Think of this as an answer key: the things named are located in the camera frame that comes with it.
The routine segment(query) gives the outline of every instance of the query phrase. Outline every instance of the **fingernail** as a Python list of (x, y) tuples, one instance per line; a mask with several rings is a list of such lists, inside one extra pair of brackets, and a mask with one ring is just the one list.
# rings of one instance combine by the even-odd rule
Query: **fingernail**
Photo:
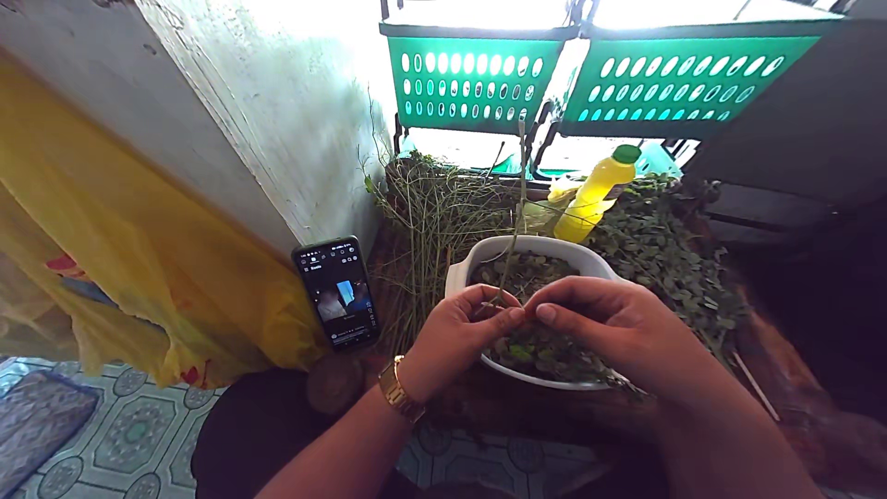
[(551, 324), (554, 322), (554, 316), (556, 314), (557, 312), (554, 311), (554, 307), (549, 304), (542, 304), (536, 307), (536, 316), (545, 324)]

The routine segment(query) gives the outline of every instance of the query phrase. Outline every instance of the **person's left hand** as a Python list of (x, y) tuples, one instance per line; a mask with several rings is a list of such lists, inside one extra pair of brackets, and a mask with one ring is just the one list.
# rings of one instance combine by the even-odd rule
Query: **person's left hand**
[[(482, 310), (497, 293), (497, 288), (475, 284), (431, 311), (416, 343), (397, 366), (397, 379), (411, 398), (427, 402), (468, 369), (487, 345), (523, 322), (521, 302), (505, 291), (502, 297), (509, 308), (487, 305)], [(472, 322), (476, 315), (489, 317), (489, 313), (494, 313), (489, 319)]]

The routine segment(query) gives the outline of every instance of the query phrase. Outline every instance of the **yellow plastic bottle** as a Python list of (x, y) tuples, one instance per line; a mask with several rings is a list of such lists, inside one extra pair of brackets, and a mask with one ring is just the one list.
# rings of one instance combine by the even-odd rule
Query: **yellow plastic bottle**
[(581, 242), (600, 222), (604, 211), (616, 204), (616, 198), (625, 185), (634, 179), (634, 162), (640, 157), (636, 146), (622, 144), (613, 155), (594, 166), (594, 170), (579, 187), (567, 213), (554, 226), (554, 237)]

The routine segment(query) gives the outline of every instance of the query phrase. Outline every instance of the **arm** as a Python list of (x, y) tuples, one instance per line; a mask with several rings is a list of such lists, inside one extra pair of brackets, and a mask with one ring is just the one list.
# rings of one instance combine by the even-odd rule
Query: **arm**
[(675, 496), (821, 498), (767, 413), (649, 290), (569, 277), (541, 289), (526, 311), (656, 395)]
[[(397, 368), (397, 380), (411, 398), (424, 404), (480, 356), (481, 350), (523, 321), (516, 308), (471, 322), (492, 286), (476, 285), (435, 307), (415, 345)], [(375, 385), (332, 428), (293, 458), (257, 496), (262, 499), (375, 497), (394, 467), (412, 425), (397, 413)]]

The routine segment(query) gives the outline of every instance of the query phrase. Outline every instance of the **bundle of stems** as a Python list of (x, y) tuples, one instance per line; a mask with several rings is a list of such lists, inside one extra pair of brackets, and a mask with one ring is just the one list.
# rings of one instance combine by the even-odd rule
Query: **bundle of stems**
[(412, 345), (431, 309), (444, 298), (450, 264), (467, 257), (480, 240), (514, 231), (517, 189), (486, 172), (461, 170), (414, 152), (386, 168), (385, 185), (368, 182), (395, 241), (372, 269), (384, 281), (394, 317), (384, 321), (383, 344), (391, 353)]

